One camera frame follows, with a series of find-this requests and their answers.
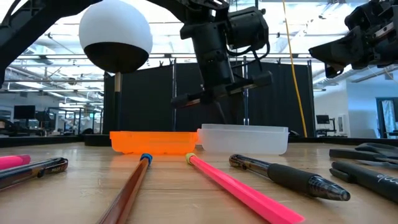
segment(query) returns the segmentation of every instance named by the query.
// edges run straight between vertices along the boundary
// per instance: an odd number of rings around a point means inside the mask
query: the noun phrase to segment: wooden stick
[[[116,196],[111,206],[100,218],[98,224],[124,224],[126,222],[142,179],[151,162],[152,156],[150,154],[141,156],[140,163],[130,175],[129,180]]]

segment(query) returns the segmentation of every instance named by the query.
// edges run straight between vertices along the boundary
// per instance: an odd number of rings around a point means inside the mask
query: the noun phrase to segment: white sphere
[[[79,39],[87,57],[113,73],[137,70],[149,58],[153,45],[145,17],[120,0],[90,6],[81,18]]]

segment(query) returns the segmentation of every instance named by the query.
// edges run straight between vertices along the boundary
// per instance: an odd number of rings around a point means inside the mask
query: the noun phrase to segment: pink pen
[[[0,157],[0,170],[16,166],[22,166],[29,163],[30,163],[29,155],[3,156]]]
[[[194,165],[214,181],[224,187],[228,192],[245,203],[248,207],[257,212],[262,218],[277,224],[300,223],[304,217],[295,213],[293,210],[266,197],[257,190],[237,181],[224,172],[215,169],[203,160],[197,158],[194,153],[188,153],[185,156],[187,163]]]

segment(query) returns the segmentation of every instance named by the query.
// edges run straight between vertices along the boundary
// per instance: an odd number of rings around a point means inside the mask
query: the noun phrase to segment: wooden table
[[[196,154],[216,168],[283,203],[306,223],[397,223],[398,205],[329,173],[327,144],[290,144],[283,156],[253,156],[318,173],[351,193],[349,202],[309,198],[255,174],[229,167],[229,154]],[[0,223],[95,223],[137,165],[139,156],[122,156],[110,147],[83,143],[0,149],[0,156],[30,154],[32,161],[50,157],[69,159],[66,172],[48,175],[0,191]],[[367,166],[393,176],[398,169]],[[129,223],[264,223],[264,221],[187,165],[183,156],[157,156],[149,168],[132,208]]]

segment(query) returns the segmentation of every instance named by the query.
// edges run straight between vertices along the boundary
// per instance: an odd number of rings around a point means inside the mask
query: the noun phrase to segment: orange plastic container
[[[111,131],[112,148],[125,154],[186,154],[195,149],[197,133]]]

